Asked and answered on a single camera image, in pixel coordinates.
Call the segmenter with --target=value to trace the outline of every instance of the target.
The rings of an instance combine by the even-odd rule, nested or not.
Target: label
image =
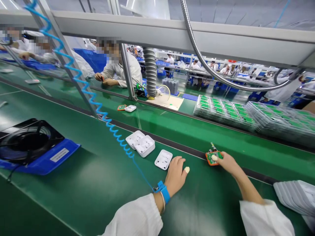
[[[61,151],[59,151],[56,155],[54,155],[50,160],[53,162],[59,161],[64,155],[66,155],[69,152],[68,149],[63,148]]]

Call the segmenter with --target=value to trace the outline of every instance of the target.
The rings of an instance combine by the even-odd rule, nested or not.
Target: white cap
[[[44,35],[40,32],[36,32],[36,31],[25,31],[25,33],[31,35],[31,36],[34,36],[34,37],[44,37]]]

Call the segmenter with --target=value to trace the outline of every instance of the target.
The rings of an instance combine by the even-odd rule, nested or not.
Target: white electrical socket
[[[162,170],[167,170],[172,160],[173,154],[162,149],[154,164]]]

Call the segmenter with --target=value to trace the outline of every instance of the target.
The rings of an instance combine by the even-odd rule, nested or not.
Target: worker
[[[24,31],[18,30],[14,27],[9,27],[7,29],[8,35],[14,39],[13,44],[10,46],[12,51],[15,53],[20,53],[23,51],[29,50],[29,40],[24,37]],[[6,49],[3,46],[0,46],[1,51],[6,51]]]
[[[137,46],[137,56],[144,59],[144,56],[143,56],[143,48],[140,47],[140,46]]]
[[[218,68],[219,68],[219,65],[216,63],[216,61],[211,61],[211,64],[209,65],[210,68],[213,70],[213,71],[217,71]]]
[[[193,64],[191,65],[191,68],[192,69],[200,69],[200,66],[197,63],[198,63],[198,60],[195,59]]]
[[[220,70],[219,74],[224,74],[224,75],[232,75],[231,73],[231,65],[227,64],[226,67],[224,67],[222,70]]]
[[[53,48],[48,42],[48,40],[44,37],[41,33],[31,33],[30,34],[30,40],[34,40],[35,44],[41,48],[41,50],[44,50],[46,53],[42,56],[31,53],[31,52],[20,52],[19,58],[23,60],[28,60],[30,57],[39,61],[40,63],[44,64],[58,64],[60,65],[60,61],[57,57],[57,55],[53,52]],[[72,51],[72,54],[74,56],[75,61],[78,63],[78,66],[80,70],[82,71],[82,74],[85,78],[91,78],[94,76],[94,71],[92,67],[84,60],[83,57],[81,57],[76,52]]]
[[[91,50],[91,51],[96,51],[97,48],[96,48],[96,40],[95,39],[88,39],[86,41],[86,48],[87,50]]]
[[[115,86],[120,85],[123,88],[127,88],[126,79],[124,75],[124,70],[121,68],[119,64],[122,64],[121,58],[121,44],[116,43],[113,40],[101,40],[97,41],[98,48],[101,52],[108,54],[110,57],[111,63],[107,63],[104,67],[103,72],[96,73],[95,79],[98,81],[102,81],[104,85]],[[141,75],[141,67],[137,59],[127,53],[127,58],[130,66],[131,76],[142,85],[142,75]],[[118,76],[118,80],[114,80],[114,74]],[[137,82],[133,80],[133,86],[136,87]]]
[[[167,54],[168,58],[165,62],[170,63],[171,65],[174,65],[174,58],[172,57],[171,54]],[[166,71],[166,76],[170,77],[170,68],[164,68],[164,70]]]
[[[281,83],[287,81],[292,73],[293,72],[290,72],[289,76],[287,76],[287,77],[277,78],[278,83],[281,84]],[[267,81],[274,84],[273,78],[267,79]],[[265,94],[264,100],[262,102],[263,103],[268,102],[269,99],[277,101],[278,103],[279,102],[285,102],[287,99],[289,99],[294,94],[296,89],[301,86],[303,81],[304,81],[304,76],[301,75],[298,79],[293,80],[290,84],[288,84],[282,88],[268,91]]]
[[[272,76],[273,76],[273,72],[272,71],[268,71],[267,73],[264,74],[263,77],[266,77],[267,79],[270,79],[270,78],[272,78]]]
[[[226,152],[222,152],[222,155],[223,159],[218,158],[217,162],[234,177],[242,194],[241,217],[247,236],[293,236],[292,223],[277,208],[276,203],[260,196],[232,156]],[[185,184],[190,170],[189,167],[183,170],[185,161],[181,156],[177,156],[170,162],[164,183],[170,198]],[[170,210],[165,204],[166,199],[167,194],[164,196],[163,193],[157,192],[126,203],[117,210],[102,236],[157,236],[163,227],[160,214]]]

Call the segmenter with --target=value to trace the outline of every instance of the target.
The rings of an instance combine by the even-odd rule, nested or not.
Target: hand
[[[118,80],[113,80],[113,79],[108,78],[103,81],[103,84],[108,85],[108,86],[114,86],[114,85],[119,85],[119,82]]]
[[[173,158],[168,168],[165,185],[170,197],[173,197],[184,185],[188,172],[183,170],[183,164],[186,159],[181,156]]]
[[[30,58],[30,53],[29,52],[21,52],[19,54],[19,58],[21,58],[23,60],[28,60]]]
[[[95,78],[98,81],[104,81],[104,76],[101,73],[96,73]]]
[[[227,172],[229,172],[233,177],[238,176],[240,173],[244,173],[242,168],[236,163],[235,159],[227,154],[226,152],[221,152],[223,159],[218,158],[218,162]]]

